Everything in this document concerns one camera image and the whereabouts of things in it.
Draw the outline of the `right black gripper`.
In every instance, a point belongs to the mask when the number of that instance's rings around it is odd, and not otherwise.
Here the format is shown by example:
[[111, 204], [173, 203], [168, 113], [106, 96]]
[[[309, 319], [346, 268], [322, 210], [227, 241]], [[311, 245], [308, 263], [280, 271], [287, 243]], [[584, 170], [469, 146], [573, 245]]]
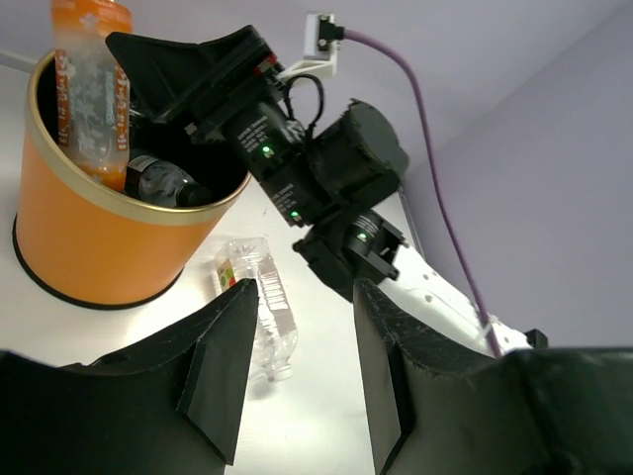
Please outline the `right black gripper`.
[[[222, 138], [291, 226], [365, 211], [394, 193], [407, 171], [395, 129], [367, 102], [351, 100], [317, 134], [322, 81], [306, 73], [277, 81], [277, 59], [251, 25], [199, 44], [126, 33], [111, 33], [105, 43], [146, 117], [194, 123], [195, 143]], [[292, 105], [300, 82], [317, 93], [307, 125]]]

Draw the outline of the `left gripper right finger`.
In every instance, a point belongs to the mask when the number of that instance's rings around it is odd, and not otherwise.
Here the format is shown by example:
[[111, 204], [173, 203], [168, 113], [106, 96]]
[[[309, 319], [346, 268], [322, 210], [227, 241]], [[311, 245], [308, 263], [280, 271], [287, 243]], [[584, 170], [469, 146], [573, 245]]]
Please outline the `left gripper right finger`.
[[493, 359], [418, 321], [375, 284], [354, 288], [379, 474], [628, 474], [632, 351], [514, 351]]

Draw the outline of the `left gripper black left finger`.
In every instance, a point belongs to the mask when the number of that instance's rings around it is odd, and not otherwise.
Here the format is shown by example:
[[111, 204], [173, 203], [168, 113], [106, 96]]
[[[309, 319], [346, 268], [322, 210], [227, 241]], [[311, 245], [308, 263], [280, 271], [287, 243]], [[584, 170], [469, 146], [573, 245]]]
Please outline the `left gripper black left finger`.
[[257, 322], [243, 279], [95, 362], [1, 354], [5, 474], [221, 474], [233, 464]]

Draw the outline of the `orange label plastic bottle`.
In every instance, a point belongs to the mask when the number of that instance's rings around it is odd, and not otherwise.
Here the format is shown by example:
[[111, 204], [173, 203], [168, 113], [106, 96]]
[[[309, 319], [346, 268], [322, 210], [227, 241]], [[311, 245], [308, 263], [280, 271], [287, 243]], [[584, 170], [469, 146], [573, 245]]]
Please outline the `orange label plastic bottle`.
[[133, 29], [116, 1], [53, 1], [57, 143], [82, 171], [121, 192], [130, 159], [130, 82], [108, 50]]

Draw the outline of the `black label pepsi bottle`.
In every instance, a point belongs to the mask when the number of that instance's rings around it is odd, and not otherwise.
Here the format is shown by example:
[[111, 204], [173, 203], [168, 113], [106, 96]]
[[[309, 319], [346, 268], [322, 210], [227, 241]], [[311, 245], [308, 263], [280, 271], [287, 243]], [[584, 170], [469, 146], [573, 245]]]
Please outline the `black label pepsi bottle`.
[[212, 203], [211, 191], [178, 165], [141, 153], [128, 164], [125, 192], [166, 208], [197, 208]]

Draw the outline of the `square clear plastic bottle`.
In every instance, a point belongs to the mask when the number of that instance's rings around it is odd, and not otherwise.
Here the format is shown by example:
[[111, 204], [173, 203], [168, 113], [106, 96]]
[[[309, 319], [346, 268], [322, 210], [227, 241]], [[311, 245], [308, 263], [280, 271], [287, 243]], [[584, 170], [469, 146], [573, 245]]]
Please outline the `square clear plastic bottle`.
[[215, 255], [214, 266], [223, 291], [242, 279], [256, 284], [258, 314], [251, 377], [270, 382], [290, 378], [298, 329], [266, 239], [249, 237], [227, 242]]

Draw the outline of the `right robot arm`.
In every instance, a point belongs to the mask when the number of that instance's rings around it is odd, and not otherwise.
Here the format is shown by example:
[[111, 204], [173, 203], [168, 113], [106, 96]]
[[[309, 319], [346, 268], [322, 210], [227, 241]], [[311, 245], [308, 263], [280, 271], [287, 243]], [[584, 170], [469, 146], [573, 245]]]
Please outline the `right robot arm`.
[[375, 107], [353, 100], [323, 131], [298, 120], [292, 89], [321, 86], [344, 42], [384, 54], [418, 87], [399, 53], [327, 14], [309, 16], [304, 57], [291, 67], [249, 26], [200, 44], [126, 33], [105, 40], [140, 113], [183, 130], [192, 143], [225, 142], [286, 223], [307, 229], [294, 249], [338, 295], [350, 299], [357, 280], [370, 280], [400, 309], [490, 357], [543, 344], [541, 334], [492, 316], [478, 289], [460, 292], [374, 212], [398, 190], [408, 165], [394, 128]]

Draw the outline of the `orange cylindrical bin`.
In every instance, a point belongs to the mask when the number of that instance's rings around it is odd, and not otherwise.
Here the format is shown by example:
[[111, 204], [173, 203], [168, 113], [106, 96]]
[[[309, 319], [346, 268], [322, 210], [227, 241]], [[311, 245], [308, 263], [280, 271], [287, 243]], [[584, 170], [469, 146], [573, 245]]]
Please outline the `orange cylindrical bin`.
[[202, 208], [152, 206], [90, 178], [57, 136], [54, 53], [27, 86], [21, 178], [12, 240], [26, 274], [72, 305], [122, 310], [164, 294], [246, 188], [250, 176], [228, 151], [199, 165], [216, 196]]

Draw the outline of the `aluminium rail right edge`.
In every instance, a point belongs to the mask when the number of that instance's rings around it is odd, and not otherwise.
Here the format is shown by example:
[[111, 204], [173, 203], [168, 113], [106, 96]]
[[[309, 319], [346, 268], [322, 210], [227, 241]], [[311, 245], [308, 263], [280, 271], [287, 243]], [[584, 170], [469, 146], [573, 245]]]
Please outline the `aluminium rail right edge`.
[[413, 245], [416, 250], [422, 255], [422, 257], [426, 258], [426, 251], [422, 239], [422, 234], [420, 233], [420, 227], [418, 225], [417, 219], [414, 216], [404, 185], [401, 185], [399, 187], [398, 195], [404, 210]]

